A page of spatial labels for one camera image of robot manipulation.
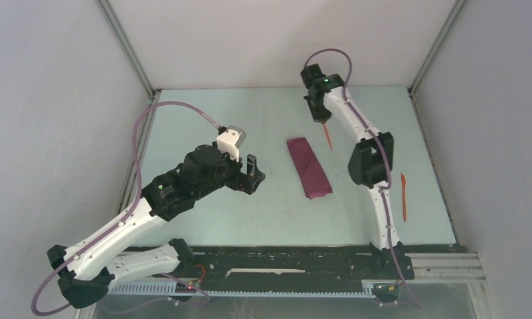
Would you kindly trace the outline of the small orange object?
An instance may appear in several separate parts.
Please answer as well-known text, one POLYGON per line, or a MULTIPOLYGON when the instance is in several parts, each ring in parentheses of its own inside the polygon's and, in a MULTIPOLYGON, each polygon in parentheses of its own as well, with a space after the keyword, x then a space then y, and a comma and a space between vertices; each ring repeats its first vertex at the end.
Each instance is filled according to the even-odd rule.
POLYGON ((322 127, 323 127, 323 131, 324 131, 324 134, 325 134, 325 138, 327 140, 327 143, 328 143, 328 146, 330 148, 330 150, 333 150, 333 142, 331 140, 331 136, 330 136, 330 133, 329 133, 329 129, 327 127, 327 124, 326 123, 323 123, 322 124, 322 127))

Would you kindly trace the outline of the maroon satin cloth napkin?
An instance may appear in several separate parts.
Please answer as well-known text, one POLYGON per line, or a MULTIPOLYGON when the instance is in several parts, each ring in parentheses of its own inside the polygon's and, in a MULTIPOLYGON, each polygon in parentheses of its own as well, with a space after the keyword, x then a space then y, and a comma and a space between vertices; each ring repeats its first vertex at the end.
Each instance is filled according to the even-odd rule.
POLYGON ((329 180, 306 138, 286 142, 290 156, 308 199, 324 197, 333 192, 329 180))

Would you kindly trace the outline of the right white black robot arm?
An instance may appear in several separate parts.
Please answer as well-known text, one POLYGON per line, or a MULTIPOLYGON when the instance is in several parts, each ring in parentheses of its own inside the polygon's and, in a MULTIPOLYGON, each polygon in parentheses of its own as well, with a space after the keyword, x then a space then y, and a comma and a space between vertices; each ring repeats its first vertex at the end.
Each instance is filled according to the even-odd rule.
POLYGON ((311 64, 302 69, 300 76, 314 121, 325 124, 335 118, 355 143, 347 170, 354 184, 367 188, 373 203, 375 226, 371 244, 380 251, 393 249, 400 241, 390 201, 393 135, 372 125, 338 74, 326 75, 318 64, 311 64))

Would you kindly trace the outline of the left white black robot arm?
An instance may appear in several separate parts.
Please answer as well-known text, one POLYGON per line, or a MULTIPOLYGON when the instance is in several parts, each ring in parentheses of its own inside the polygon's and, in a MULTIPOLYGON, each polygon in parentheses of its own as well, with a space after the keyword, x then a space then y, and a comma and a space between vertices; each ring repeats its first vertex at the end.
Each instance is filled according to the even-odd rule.
POLYGON ((48 250, 51 267, 58 275, 63 297, 73 308, 85 308, 115 286, 143 277, 174 272, 187 276, 194 268, 194 255, 183 239, 171 239, 156 249, 123 256, 121 253, 140 237, 194 208, 196 201, 228 187, 253 194, 265 179, 256 157, 242 163, 231 159, 216 145, 201 145, 189 152, 176 168, 158 175, 132 203, 87 239, 48 250))

